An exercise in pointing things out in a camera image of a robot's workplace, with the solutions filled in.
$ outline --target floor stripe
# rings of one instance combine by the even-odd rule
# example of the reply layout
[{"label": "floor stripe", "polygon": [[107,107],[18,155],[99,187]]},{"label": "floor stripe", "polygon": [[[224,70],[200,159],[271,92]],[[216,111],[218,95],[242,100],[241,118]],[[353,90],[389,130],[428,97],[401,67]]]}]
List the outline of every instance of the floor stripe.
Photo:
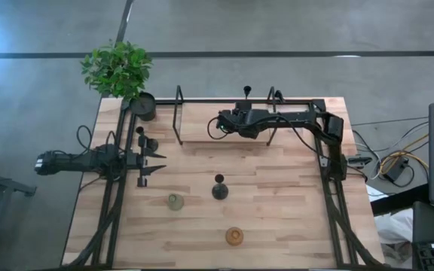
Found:
[{"label": "floor stripe", "polygon": [[[0,53],[0,59],[83,59],[91,53]],[[431,51],[262,51],[262,52],[148,52],[153,59],[206,58],[302,58],[302,57],[420,57],[434,56]]]},{"label": "floor stripe", "polygon": [[133,0],[127,0],[125,3],[124,13],[121,17],[120,28],[118,29],[116,42],[123,41],[125,32],[127,31],[128,20],[130,18],[130,12],[132,10]]}]

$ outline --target potted plant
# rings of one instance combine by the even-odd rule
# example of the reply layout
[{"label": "potted plant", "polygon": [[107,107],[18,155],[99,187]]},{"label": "potted plant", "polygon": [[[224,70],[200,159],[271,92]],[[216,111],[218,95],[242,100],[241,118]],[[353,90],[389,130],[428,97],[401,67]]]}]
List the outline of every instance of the potted plant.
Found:
[{"label": "potted plant", "polygon": [[131,111],[140,119],[155,118],[155,98],[145,90],[151,58],[145,50],[130,42],[117,42],[116,46],[102,46],[86,55],[81,62],[84,82],[99,93],[123,97]]}]

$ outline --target yellow cable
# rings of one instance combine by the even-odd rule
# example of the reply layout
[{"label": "yellow cable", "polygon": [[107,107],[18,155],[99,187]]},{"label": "yellow cable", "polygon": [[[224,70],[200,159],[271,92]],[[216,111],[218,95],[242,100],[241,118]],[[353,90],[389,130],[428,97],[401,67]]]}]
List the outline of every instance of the yellow cable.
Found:
[{"label": "yellow cable", "polygon": [[[412,145],[415,145],[416,143],[418,143],[418,142],[421,141],[422,139],[425,139],[426,137],[428,137],[428,134],[423,135],[422,137],[418,138],[417,140],[413,141],[412,143],[406,145],[406,147],[403,148],[403,151],[406,151],[407,148],[411,147]],[[412,157],[412,158],[416,159],[417,161],[419,161],[420,163],[422,163],[423,165],[425,165],[426,167],[428,167],[428,165],[427,165],[424,161],[422,161],[422,159],[420,159],[419,157],[414,156],[413,154],[405,153],[405,152],[403,152],[403,151],[397,151],[397,152],[395,152],[395,153],[389,155],[389,156],[388,156],[388,157],[387,157],[387,158],[386,158],[386,159],[385,159],[385,160],[380,164],[380,174],[383,175],[383,174],[388,173],[388,172],[391,170],[391,168],[396,164],[396,162],[398,161],[398,157],[400,157],[400,156]],[[389,159],[390,159],[391,157],[395,157],[395,158],[394,158],[394,160],[392,161],[391,165],[388,166],[387,169],[386,169],[385,171],[383,171],[383,167],[384,167],[384,165],[386,165],[386,163],[388,163],[388,161],[389,161]]]},{"label": "yellow cable", "polygon": [[416,161],[420,162],[426,168],[428,168],[428,164],[425,161],[423,161],[422,159],[420,159],[419,157],[417,157],[416,155],[408,154],[408,153],[405,153],[405,152],[402,152],[402,151],[398,151],[398,152],[395,152],[394,154],[391,154],[389,157],[387,157],[383,161],[382,165],[383,166],[386,165],[390,161],[391,157],[400,157],[400,156],[411,157],[411,158],[415,159]]}]

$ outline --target black pawn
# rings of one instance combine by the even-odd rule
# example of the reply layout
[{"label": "black pawn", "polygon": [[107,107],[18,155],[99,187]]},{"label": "black pawn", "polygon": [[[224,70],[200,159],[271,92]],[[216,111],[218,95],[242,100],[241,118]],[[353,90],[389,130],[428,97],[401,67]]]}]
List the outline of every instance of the black pawn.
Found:
[{"label": "black pawn", "polygon": [[250,94],[251,90],[252,90],[252,88],[249,86],[244,87],[244,95],[246,95],[246,99],[247,99],[247,96]]},{"label": "black pawn", "polygon": [[215,176],[215,181],[217,184],[212,187],[212,195],[214,196],[214,199],[225,199],[229,194],[229,189],[227,188],[227,185],[222,183],[224,181],[224,176],[222,174],[217,174]]}]

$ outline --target green leaves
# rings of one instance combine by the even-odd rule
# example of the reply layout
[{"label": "green leaves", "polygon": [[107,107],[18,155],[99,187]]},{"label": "green leaves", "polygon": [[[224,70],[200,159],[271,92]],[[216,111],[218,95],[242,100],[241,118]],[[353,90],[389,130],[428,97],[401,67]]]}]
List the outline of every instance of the green leaves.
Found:
[{"label": "green leaves", "polygon": [[80,64],[81,73],[86,75],[84,82],[90,88],[125,99],[139,97],[152,65],[145,50],[129,41],[94,49]]}]

